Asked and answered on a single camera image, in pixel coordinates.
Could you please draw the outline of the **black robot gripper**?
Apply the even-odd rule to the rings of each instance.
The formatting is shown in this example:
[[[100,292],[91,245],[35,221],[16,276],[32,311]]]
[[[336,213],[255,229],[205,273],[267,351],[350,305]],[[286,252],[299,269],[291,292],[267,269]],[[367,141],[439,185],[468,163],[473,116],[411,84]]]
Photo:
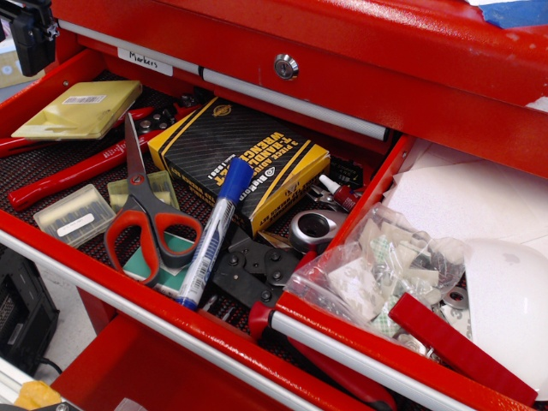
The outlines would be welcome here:
[[[9,23],[21,72],[33,77],[56,59],[58,25],[52,1],[2,1],[1,19]]]

